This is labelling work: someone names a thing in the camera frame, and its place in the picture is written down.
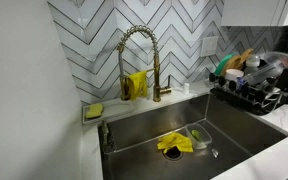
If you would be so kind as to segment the yellow green sponge on tray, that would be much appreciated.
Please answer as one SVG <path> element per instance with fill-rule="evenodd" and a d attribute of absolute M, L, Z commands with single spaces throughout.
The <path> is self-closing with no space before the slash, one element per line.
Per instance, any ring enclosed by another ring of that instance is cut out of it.
<path fill-rule="evenodd" d="M 101 103 L 91 104 L 89 110 L 86 112 L 85 117 L 87 119 L 100 117 L 103 112 L 103 105 Z"/>

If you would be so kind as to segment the yellow glove in sink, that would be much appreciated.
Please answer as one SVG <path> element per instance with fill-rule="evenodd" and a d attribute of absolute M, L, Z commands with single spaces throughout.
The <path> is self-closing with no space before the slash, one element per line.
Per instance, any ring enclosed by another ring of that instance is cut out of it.
<path fill-rule="evenodd" d="M 158 139 L 157 149 L 166 154 L 171 148 L 176 147 L 180 152 L 192 152 L 191 140 L 177 132 L 172 132 Z"/>

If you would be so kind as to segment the stainless steel sink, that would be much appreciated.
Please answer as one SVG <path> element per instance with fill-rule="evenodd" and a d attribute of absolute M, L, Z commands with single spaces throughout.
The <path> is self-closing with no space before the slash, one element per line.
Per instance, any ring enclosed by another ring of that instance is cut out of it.
<path fill-rule="evenodd" d="M 210 180 L 288 137 L 207 94 L 98 127 L 104 180 Z"/>

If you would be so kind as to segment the small clear glass in sink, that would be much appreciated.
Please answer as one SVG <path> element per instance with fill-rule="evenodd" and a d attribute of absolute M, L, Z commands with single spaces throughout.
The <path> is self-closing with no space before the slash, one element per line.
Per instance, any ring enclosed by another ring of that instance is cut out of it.
<path fill-rule="evenodd" d="M 213 156 L 214 156 L 215 158 L 217 158 L 217 157 L 218 157 L 218 155 L 219 155 L 219 152 L 218 152 L 218 150 L 217 150 L 217 149 L 214 149 L 214 148 L 212 148 L 212 149 L 211 149 L 211 152 L 212 152 L 212 154 L 213 154 Z"/>

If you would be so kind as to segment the yellow glove on faucet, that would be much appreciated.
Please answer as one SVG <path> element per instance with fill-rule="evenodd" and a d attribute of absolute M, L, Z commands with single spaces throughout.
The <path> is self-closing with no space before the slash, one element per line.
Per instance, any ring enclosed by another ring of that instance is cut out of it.
<path fill-rule="evenodd" d="M 146 71 L 140 71 L 128 76 L 130 99 L 147 96 Z"/>

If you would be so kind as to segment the gold spring kitchen faucet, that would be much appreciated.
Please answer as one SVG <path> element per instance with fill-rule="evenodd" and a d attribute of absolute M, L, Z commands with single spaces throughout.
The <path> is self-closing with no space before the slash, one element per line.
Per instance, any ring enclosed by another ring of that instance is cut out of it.
<path fill-rule="evenodd" d="M 154 73 L 154 85 L 153 85 L 153 101 L 160 102 L 161 95 L 167 94 L 171 92 L 170 86 L 162 87 L 160 85 L 160 62 L 159 62 L 159 51 L 157 48 L 157 39 L 155 37 L 154 32 L 147 26 L 143 25 L 134 25 L 129 28 L 122 36 L 120 42 L 117 45 L 118 51 L 118 64 L 120 68 L 120 85 L 121 85 L 121 99 L 124 101 L 131 99 L 131 91 L 130 91 L 130 83 L 128 82 L 129 77 L 124 74 L 124 67 L 123 67 L 123 51 L 126 47 L 126 42 L 128 39 L 135 33 L 142 33 L 145 34 L 152 42 L 152 49 L 154 53 L 154 64 L 151 68 L 151 71 Z"/>

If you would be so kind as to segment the green item in container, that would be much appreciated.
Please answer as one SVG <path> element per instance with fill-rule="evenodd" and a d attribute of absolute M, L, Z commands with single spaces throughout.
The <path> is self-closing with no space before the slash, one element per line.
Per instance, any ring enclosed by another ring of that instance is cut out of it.
<path fill-rule="evenodd" d="M 197 139 L 198 141 L 201 141 L 200 133 L 197 130 L 192 130 L 191 131 L 192 136 Z"/>

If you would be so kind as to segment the clear plastic container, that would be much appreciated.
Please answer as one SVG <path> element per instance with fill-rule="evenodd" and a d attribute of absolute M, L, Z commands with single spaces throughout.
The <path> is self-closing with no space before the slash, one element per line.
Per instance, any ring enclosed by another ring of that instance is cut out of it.
<path fill-rule="evenodd" d="M 205 149 L 212 142 L 212 137 L 210 136 L 210 134 L 198 123 L 188 124 L 185 129 L 186 135 L 190 138 L 192 142 L 192 146 L 197 150 Z M 198 141 L 192 136 L 192 130 L 199 131 L 201 141 Z"/>

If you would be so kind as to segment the green plate in rack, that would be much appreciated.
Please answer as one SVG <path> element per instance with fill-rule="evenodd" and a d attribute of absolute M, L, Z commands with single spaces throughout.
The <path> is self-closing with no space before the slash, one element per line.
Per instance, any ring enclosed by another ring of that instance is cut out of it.
<path fill-rule="evenodd" d="M 219 63 L 219 65 L 217 66 L 214 74 L 215 74 L 215 75 L 220 75 L 220 73 L 221 73 L 222 69 L 224 68 L 225 64 L 227 63 L 227 61 L 230 60 L 233 56 L 234 56 L 234 53 L 225 56 L 225 57 L 221 60 L 221 62 Z"/>

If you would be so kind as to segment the white cup in rack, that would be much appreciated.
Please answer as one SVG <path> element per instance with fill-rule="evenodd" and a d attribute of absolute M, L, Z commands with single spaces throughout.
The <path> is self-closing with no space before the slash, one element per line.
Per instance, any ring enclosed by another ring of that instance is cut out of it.
<path fill-rule="evenodd" d="M 238 77 L 243 77 L 244 72 L 238 69 L 227 69 L 225 78 L 227 80 L 236 81 Z"/>

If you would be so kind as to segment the wooden cutting board in rack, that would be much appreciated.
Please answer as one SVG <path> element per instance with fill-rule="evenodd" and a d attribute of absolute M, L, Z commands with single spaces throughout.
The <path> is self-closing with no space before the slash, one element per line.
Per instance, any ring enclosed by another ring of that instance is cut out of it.
<path fill-rule="evenodd" d="M 247 49 L 242 55 L 235 56 L 233 62 L 228 66 L 229 69 L 241 70 L 243 68 L 243 63 L 253 54 L 253 49 Z"/>

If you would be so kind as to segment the black dish drying rack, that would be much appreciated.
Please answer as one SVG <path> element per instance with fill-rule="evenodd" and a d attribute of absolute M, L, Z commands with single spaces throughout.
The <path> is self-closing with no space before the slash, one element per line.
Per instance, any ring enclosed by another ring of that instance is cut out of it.
<path fill-rule="evenodd" d="M 288 104 L 288 70 L 258 85 L 250 85 L 242 79 L 226 80 L 214 73 L 209 74 L 209 81 L 213 86 L 210 92 L 217 99 L 255 115 L 266 115 Z"/>

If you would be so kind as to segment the white upper cabinet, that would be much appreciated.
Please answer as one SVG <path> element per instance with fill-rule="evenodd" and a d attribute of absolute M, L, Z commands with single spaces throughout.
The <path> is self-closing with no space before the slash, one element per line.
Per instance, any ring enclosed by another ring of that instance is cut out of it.
<path fill-rule="evenodd" d="M 224 0 L 222 26 L 288 26 L 288 0 Z"/>

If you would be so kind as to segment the clear plastic bowl in rack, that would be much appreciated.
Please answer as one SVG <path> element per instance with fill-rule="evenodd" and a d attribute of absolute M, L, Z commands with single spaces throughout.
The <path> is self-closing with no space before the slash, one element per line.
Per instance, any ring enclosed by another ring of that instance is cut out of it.
<path fill-rule="evenodd" d="M 284 69 L 288 69 L 288 54 L 286 53 L 272 51 L 261 54 L 260 57 L 266 62 L 266 65 L 243 77 L 243 80 L 249 85 L 261 83 L 267 78 L 277 77 L 282 74 Z"/>

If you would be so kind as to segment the white wall outlet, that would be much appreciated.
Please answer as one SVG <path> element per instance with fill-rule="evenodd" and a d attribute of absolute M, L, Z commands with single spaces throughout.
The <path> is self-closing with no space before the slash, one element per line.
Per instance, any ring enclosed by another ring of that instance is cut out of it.
<path fill-rule="evenodd" d="M 205 37 L 202 41 L 202 49 L 201 49 L 201 56 L 211 56 L 216 54 L 218 37 L 211 36 Z"/>

